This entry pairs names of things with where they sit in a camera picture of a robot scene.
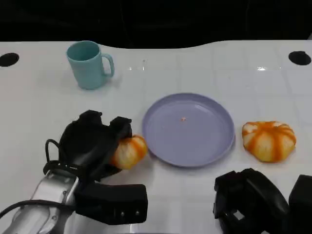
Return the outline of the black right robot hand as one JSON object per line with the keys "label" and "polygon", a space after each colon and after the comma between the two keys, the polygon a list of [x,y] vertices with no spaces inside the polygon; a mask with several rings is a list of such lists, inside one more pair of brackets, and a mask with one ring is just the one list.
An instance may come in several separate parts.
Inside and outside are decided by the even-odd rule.
{"label": "black right robot hand", "polygon": [[279,189],[252,168],[215,179],[213,214],[225,234],[288,234],[289,205]]}

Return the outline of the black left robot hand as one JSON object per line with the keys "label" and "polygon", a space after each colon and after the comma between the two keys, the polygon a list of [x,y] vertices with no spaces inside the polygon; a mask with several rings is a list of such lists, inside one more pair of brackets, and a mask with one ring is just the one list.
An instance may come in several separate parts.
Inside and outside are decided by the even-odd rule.
{"label": "black left robot hand", "polygon": [[116,117],[109,125],[102,123],[102,113],[88,110],[64,130],[59,141],[59,155],[78,168],[82,181],[100,181],[121,172],[113,165],[113,155],[122,139],[132,136],[132,120]]}

